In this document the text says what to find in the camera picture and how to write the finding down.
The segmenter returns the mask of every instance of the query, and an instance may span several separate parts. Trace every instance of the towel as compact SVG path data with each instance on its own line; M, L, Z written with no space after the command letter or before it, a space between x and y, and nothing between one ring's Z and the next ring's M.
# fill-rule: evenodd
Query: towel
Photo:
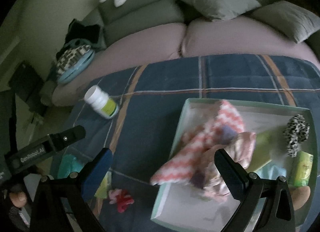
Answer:
M227 100L218 101L213 107L217 108L217 116L182 136L182 149L151 177L152 185L166 182L189 183L203 153L220 144L225 125L236 133L244 132L244 123L239 112Z

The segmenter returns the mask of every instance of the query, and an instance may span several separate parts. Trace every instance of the red toy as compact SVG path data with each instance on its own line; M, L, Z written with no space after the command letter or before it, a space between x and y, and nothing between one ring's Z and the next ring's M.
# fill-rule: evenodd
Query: red toy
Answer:
M128 205L133 204L134 200L127 190L115 189L109 191L110 204L117 203L119 213L123 213Z

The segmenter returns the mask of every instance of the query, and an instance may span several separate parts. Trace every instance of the open box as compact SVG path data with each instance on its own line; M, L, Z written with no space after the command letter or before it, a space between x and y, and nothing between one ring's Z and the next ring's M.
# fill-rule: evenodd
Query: open box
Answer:
M186 100L176 135L173 141L170 158L174 154L182 134L203 124L212 117L206 110L217 99L189 98ZM307 153L317 155L316 133L312 115L309 109L276 105L251 101L229 100L241 114L246 131L261 133L270 129L284 128L289 119L301 114L310 124L309 138L301 148ZM287 157L284 168L287 170L287 178L290 176L293 158ZM295 211L296 226L303 224L310 209L317 176L317 157L314 157L309 186L311 195L308 202ZM219 232L226 225L239 205L239 201L228 195L226 202L218 203L215 200L205 201L191 186L166 183L160 186L156 202L153 207L151 220L164 227L176 231L212 231ZM252 231L254 223L250 223L246 231Z

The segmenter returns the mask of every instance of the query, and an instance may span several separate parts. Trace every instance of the bottle label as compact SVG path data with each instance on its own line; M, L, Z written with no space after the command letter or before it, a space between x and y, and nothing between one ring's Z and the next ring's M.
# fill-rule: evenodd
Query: bottle label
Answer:
M112 116L114 112L116 111L117 104L113 99L109 98L105 106L101 109L102 112L106 113L109 116Z

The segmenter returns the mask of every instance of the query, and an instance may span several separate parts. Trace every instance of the leopard print scrunchie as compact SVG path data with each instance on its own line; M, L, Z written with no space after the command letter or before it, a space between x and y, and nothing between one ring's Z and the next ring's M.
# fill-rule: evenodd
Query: leopard print scrunchie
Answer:
M283 131L284 137L288 143L287 154L296 157L301 150L300 143L309 137L310 125L306 123L301 114L297 114L287 123L286 129Z

